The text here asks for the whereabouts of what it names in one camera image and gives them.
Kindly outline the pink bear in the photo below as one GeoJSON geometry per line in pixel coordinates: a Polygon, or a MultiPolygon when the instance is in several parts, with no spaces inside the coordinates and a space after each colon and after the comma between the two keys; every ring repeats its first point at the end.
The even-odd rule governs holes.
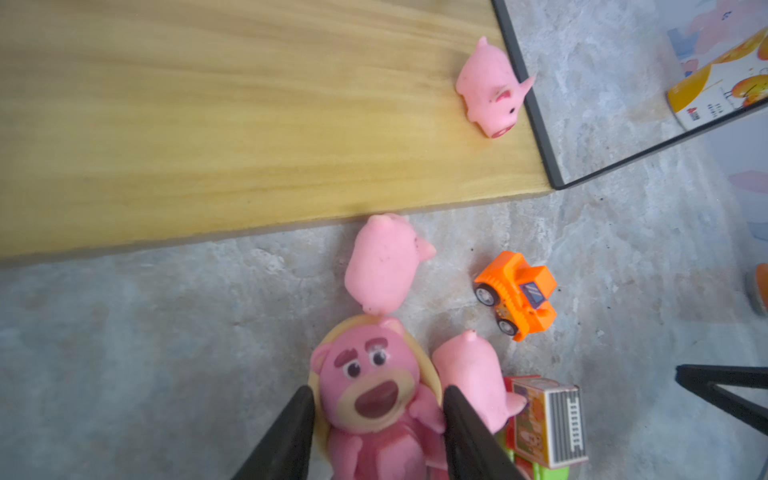
{"type": "Polygon", "coordinates": [[[400,320],[342,321],[314,349],[309,385],[334,478],[448,478],[440,379],[400,320]]]}

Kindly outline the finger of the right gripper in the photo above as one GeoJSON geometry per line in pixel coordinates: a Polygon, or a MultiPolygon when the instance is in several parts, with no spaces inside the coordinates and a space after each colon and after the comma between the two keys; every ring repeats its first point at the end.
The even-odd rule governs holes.
{"type": "Polygon", "coordinates": [[[725,389],[731,386],[767,390],[766,367],[679,365],[675,381],[702,400],[767,434],[767,408],[725,389]]]}

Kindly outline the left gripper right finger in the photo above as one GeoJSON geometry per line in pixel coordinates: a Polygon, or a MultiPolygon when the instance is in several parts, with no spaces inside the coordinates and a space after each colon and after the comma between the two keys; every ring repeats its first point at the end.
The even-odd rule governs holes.
{"type": "Polygon", "coordinates": [[[451,385],[445,390],[443,412],[446,417],[444,442],[450,479],[525,479],[458,387],[451,385]]]}

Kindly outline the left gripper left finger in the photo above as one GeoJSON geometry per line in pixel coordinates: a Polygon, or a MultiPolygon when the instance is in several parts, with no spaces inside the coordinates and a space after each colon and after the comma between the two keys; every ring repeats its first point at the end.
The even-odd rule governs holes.
{"type": "Polygon", "coordinates": [[[297,389],[232,479],[306,479],[314,421],[314,395],[304,385],[297,389]]]}

